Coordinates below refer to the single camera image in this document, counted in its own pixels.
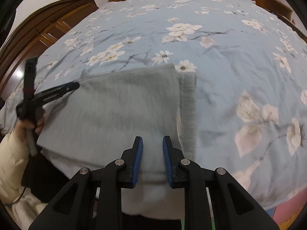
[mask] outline bed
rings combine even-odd
[[[85,72],[103,76],[171,63],[178,73],[194,73],[191,158],[204,168],[226,168],[269,210],[307,188],[306,46],[291,27],[251,0],[110,2],[43,53],[36,92],[84,78]],[[10,108],[21,100],[21,87],[0,112],[5,132],[12,130],[8,122],[16,121]],[[56,117],[57,103],[62,102],[47,106],[47,117],[50,113]],[[65,146],[47,144],[50,125],[47,119],[39,143],[69,178],[84,165],[91,169],[106,165],[107,160],[91,163],[86,156],[67,155]],[[72,131],[65,129],[67,135]],[[183,211],[174,207],[183,201],[166,199],[176,195],[165,180],[147,181],[133,193],[123,193],[126,213],[182,218]],[[133,198],[134,205],[126,206]]]

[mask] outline metal pivot bolt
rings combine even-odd
[[[124,161],[123,159],[117,159],[117,160],[115,161],[115,164],[120,166],[120,165],[123,165],[124,162],[125,162],[125,161]]]
[[[218,168],[216,171],[220,175],[225,175],[226,174],[226,170],[224,168]]]
[[[79,170],[79,173],[82,174],[82,175],[85,175],[88,173],[88,168],[82,168]]]
[[[182,159],[180,162],[183,165],[189,165],[190,164],[190,160],[189,159]]]

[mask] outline wooden headboard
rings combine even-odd
[[[28,58],[40,56],[97,9],[94,0],[61,0],[37,10],[24,20],[0,51],[0,94],[20,64]]]

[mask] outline white flower print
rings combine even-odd
[[[177,0],[177,1],[175,1],[175,2],[177,2],[177,3],[183,3],[183,2],[188,2],[189,0]]]
[[[258,29],[258,30],[262,30],[262,23],[254,20],[254,21],[247,21],[247,20],[242,20],[242,22],[245,24],[245,25],[248,25],[248,26],[252,26],[253,28],[255,29]]]
[[[280,41],[284,44],[284,46],[286,47],[286,49],[288,51],[293,51],[294,53],[297,53],[297,51],[290,45],[290,43],[282,38],[279,38]]]
[[[121,56],[124,53],[125,53],[125,51],[111,52],[110,54],[108,54],[106,57],[104,57],[102,59],[102,61],[100,62],[100,65],[105,63],[105,62],[111,61],[111,60],[117,60],[118,56]]]
[[[260,161],[257,160],[253,163],[252,166],[248,167],[245,171],[238,171],[233,174],[234,179],[237,180],[237,182],[248,191],[250,185],[251,185],[251,175],[254,173],[256,168],[260,165]]]
[[[278,60],[281,68],[286,68],[289,73],[292,73],[289,63],[286,57],[281,56],[278,53],[272,53],[275,56],[275,60]]]
[[[243,126],[234,137],[234,141],[238,148],[240,157],[252,152],[257,145],[260,144],[262,138],[261,127],[270,121],[278,124],[278,108],[266,104],[262,109],[262,116],[260,110],[253,102],[251,96],[246,91],[243,91],[237,106],[237,116],[244,122],[249,123]]]
[[[175,69],[178,72],[196,72],[195,69],[197,67],[188,60],[180,61],[179,65],[175,65]]]
[[[260,12],[260,11],[256,11],[256,13],[257,13],[257,14],[259,14],[259,15],[263,15],[263,16],[266,16],[266,14],[265,14],[265,13],[263,13],[263,12]]]
[[[140,38],[141,38],[141,36],[136,37],[136,38],[134,38],[132,40],[130,40],[129,38],[126,38],[123,43],[132,44],[132,43],[138,41]]]
[[[234,142],[237,145],[240,157],[252,152],[261,142],[262,132],[260,125],[247,124],[235,135]]]
[[[275,124],[279,124],[279,119],[278,119],[278,108],[271,106],[269,104],[266,104],[262,108],[262,118],[264,122],[273,122]]]
[[[162,44],[165,43],[165,42],[174,42],[174,41],[187,41],[188,38],[182,34],[180,36],[169,36],[169,35],[166,35],[162,38]]]
[[[91,30],[89,30],[89,31],[87,31],[87,32],[85,33],[86,36],[90,36],[91,34],[92,34],[92,31],[91,31]]]
[[[302,91],[300,94],[300,99],[304,105],[307,105],[307,90]]]
[[[160,51],[160,53],[156,53],[156,56],[151,58],[151,60],[154,62],[154,64],[160,64],[161,62],[165,62],[167,63],[167,61],[169,60],[169,55],[172,55],[173,53],[170,53],[169,51]]]
[[[182,34],[194,34],[196,30],[202,28],[201,25],[191,25],[191,24],[183,24],[178,23],[173,25],[172,27],[167,27],[166,29],[171,31],[168,35],[170,36],[180,36]]]
[[[123,46],[124,46],[123,43],[120,42],[120,43],[111,45],[110,47],[108,47],[108,49],[106,51],[110,52],[110,53],[116,52],[117,50],[121,49]]]
[[[209,15],[209,12],[210,11],[194,11],[195,14],[202,14],[202,15],[204,14]]]
[[[237,116],[245,123],[257,122],[260,119],[259,112],[260,110],[253,102],[250,94],[243,91],[237,106]]]
[[[237,10],[237,12],[240,12],[241,14],[244,14],[244,15],[249,15],[249,13],[246,13],[245,11],[242,11],[242,10]]]
[[[48,67],[47,69],[50,70],[55,64],[57,64],[58,61],[51,61],[49,64],[48,64]]]
[[[67,52],[69,52],[70,50],[75,49],[75,48],[77,47],[78,43],[79,43],[79,42],[73,43],[72,45],[70,45],[70,47],[69,47],[69,48],[67,48],[67,50],[66,50],[66,51],[67,51]]]
[[[287,144],[290,155],[293,156],[295,151],[301,144],[301,135],[300,135],[300,122],[297,118],[292,119],[292,124],[288,127],[287,130]]]
[[[76,41],[77,39],[78,39],[78,38],[68,39],[68,40],[64,41],[64,44],[65,44],[67,47],[69,47],[69,46],[71,46],[72,44],[74,44],[75,41]]]
[[[60,71],[60,73],[58,73],[56,76],[54,76],[54,80],[57,80],[61,76],[62,72],[63,71]]]
[[[129,7],[124,7],[124,8],[119,9],[118,11],[120,12],[120,11],[123,11],[123,10],[128,9],[128,8]]]
[[[90,58],[90,60],[86,63],[87,66],[92,66],[96,64],[101,58],[103,58],[106,55],[106,52],[98,53],[97,55],[94,55]]]
[[[170,22],[170,23],[175,23],[175,22],[179,21],[179,19],[176,18],[176,17],[173,17],[171,19],[168,19],[167,21]]]
[[[184,5],[187,5],[187,4],[173,4],[171,6],[168,6],[167,8],[178,8],[178,7],[181,7],[181,6],[184,6]]]
[[[83,43],[84,44],[92,43],[93,40],[94,40],[94,36],[92,36],[91,38],[86,39]]]
[[[85,55],[86,53],[90,53],[94,48],[94,44],[91,44],[89,47],[85,47],[83,50],[82,50],[82,53],[80,54],[80,56],[83,56]]]
[[[209,37],[202,36],[201,38],[201,45],[205,48],[209,48],[214,44],[214,41]]]
[[[74,67],[75,65],[72,65],[70,68],[67,69],[67,71],[65,72],[64,76],[66,76]]]
[[[149,9],[149,8],[154,8],[156,5],[146,5],[146,6],[143,6],[141,8],[145,8],[145,9]]]
[[[279,51],[281,51],[281,52],[283,52],[283,53],[285,53],[286,51],[285,50],[283,50],[282,48],[280,48],[280,47],[275,47],[277,50],[279,50]]]

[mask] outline human hand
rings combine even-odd
[[[35,133],[39,135],[45,125],[45,117],[42,116],[36,123]],[[24,143],[28,144],[26,137],[26,129],[34,129],[34,123],[31,123],[29,120],[18,120],[15,126],[15,134],[17,137]]]

